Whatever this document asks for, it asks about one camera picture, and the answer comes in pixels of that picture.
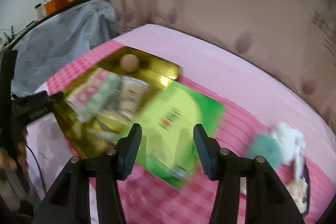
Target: round wooden ball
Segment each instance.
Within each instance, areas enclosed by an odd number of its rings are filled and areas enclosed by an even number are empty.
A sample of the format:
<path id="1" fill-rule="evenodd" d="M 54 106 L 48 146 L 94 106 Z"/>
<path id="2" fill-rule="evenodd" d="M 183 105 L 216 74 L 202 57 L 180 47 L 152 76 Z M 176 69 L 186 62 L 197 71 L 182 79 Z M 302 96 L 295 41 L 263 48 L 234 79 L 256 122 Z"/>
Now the round wooden ball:
<path id="1" fill-rule="evenodd" d="M 134 54 L 125 54 L 120 59 L 120 66 L 125 71 L 134 72 L 139 69 L 139 58 Z"/>

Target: metal bolt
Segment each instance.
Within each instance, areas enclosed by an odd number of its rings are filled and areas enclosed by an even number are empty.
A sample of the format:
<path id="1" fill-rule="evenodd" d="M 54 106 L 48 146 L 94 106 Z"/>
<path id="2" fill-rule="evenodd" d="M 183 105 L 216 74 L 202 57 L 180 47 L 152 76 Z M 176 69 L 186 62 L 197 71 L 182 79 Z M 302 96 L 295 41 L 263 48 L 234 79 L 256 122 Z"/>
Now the metal bolt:
<path id="1" fill-rule="evenodd" d="M 110 148 L 106 151 L 107 155 L 112 156 L 116 153 L 117 151 L 114 148 Z"/>
<path id="2" fill-rule="evenodd" d="M 227 148 L 221 148 L 219 150 L 219 153 L 221 153 L 222 155 L 228 155 L 230 153 L 230 150 L 228 150 Z"/>
<path id="3" fill-rule="evenodd" d="M 70 159 L 71 163 L 75 164 L 76 162 L 79 161 L 79 157 L 78 156 L 73 156 L 71 159 Z"/>
<path id="4" fill-rule="evenodd" d="M 262 156 L 258 156 L 258 157 L 257 157 L 257 162 L 263 164 L 263 163 L 265 162 L 265 158 L 262 157 Z"/>

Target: teal round object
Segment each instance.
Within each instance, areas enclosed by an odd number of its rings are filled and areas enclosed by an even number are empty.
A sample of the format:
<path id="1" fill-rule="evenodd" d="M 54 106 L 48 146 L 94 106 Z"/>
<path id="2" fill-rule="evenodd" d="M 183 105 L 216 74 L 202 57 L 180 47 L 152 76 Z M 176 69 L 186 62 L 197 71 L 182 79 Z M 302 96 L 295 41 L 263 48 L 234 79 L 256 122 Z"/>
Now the teal round object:
<path id="1" fill-rule="evenodd" d="M 282 164 L 281 148 L 278 142 L 267 133 L 261 133 L 254 139 L 246 155 L 248 159 L 254 159 L 256 156 L 263 156 L 273 169 Z"/>

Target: gray cloth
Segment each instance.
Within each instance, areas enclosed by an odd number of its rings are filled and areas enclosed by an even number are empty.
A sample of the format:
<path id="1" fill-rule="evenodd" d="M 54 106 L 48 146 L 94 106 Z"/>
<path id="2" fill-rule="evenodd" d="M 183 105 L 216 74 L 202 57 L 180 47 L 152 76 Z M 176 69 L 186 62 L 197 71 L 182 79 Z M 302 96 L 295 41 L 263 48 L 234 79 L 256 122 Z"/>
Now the gray cloth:
<path id="1" fill-rule="evenodd" d="M 77 5 L 41 23 L 14 47 L 18 50 L 12 92 L 33 94 L 59 69 L 117 35 L 113 7 L 104 0 Z"/>

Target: pink tablecloth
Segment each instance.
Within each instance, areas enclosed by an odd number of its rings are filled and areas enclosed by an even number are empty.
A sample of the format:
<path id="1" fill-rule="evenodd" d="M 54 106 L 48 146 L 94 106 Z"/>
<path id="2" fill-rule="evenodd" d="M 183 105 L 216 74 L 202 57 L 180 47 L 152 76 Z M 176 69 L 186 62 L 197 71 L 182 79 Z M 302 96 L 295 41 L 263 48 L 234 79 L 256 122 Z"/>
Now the pink tablecloth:
<path id="1" fill-rule="evenodd" d="M 53 94 L 64 89 L 81 73 L 122 46 L 116 41 L 108 41 L 74 60 L 47 81 L 49 92 Z M 270 130 L 232 101 L 186 77 L 182 76 L 179 81 L 226 105 L 226 114 L 215 135 L 222 147 L 243 156 L 257 134 Z M 311 198 L 310 212 L 304 220 L 306 223 L 315 223 L 335 194 L 336 185 L 311 160 L 307 159 L 307 165 L 310 171 Z M 284 183 L 293 178 L 293 170 L 290 167 L 281 167 L 277 173 Z M 209 181 L 201 168 L 187 185 L 178 191 L 139 165 L 135 165 L 129 178 L 125 182 L 118 182 L 118 185 L 129 224 L 208 223 L 217 189 L 217 183 Z M 240 197 L 239 206 L 238 223 L 243 224 L 246 206 L 243 195 Z"/>

